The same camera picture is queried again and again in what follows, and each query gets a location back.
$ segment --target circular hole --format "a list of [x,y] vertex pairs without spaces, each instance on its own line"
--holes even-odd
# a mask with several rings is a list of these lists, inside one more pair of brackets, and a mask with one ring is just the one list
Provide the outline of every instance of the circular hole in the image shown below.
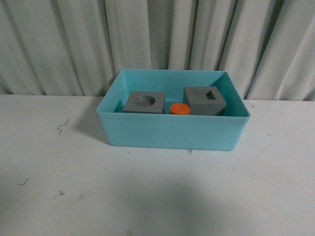
[[151,96],[142,95],[136,99],[136,104],[140,107],[149,107],[155,104],[156,99]]

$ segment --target scuff mark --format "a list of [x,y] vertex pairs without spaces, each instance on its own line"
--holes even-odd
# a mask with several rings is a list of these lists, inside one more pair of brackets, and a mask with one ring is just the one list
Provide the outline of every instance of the scuff mark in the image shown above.
[[67,120],[67,122],[65,124],[59,125],[59,127],[58,127],[58,130],[60,131],[59,134],[62,132],[62,129],[60,129],[60,127],[61,126],[66,126],[68,124],[69,120],[70,120],[70,118]]
[[29,178],[27,179],[27,180],[25,180],[25,182],[24,183],[19,183],[18,185],[24,185],[24,184],[26,184],[26,182],[29,180]]

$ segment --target white curtain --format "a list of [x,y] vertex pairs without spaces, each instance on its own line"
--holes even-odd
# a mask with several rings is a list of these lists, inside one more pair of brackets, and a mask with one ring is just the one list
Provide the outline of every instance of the white curtain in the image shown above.
[[2,0],[0,93],[104,95],[124,68],[225,70],[315,101],[314,0]]

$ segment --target gray cube with square hole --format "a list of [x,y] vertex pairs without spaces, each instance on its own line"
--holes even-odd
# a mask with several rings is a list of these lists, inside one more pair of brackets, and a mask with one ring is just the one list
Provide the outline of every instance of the gray cube with square hole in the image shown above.
[[183,103],[191,115],[223,116],[226,101],[217,87],[185,87]]
[[132,91],[123,112],[164,114],[165,92]]

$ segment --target gray cube with circular hole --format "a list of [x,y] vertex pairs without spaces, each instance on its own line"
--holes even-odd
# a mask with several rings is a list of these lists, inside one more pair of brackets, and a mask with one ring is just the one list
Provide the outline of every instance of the gray cube with circular hole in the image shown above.
[[223,116],[226,101],[217,87],[185,87],[183,103],[191,115]]
[[165,92],[132,91],[123,112],[164,114]]

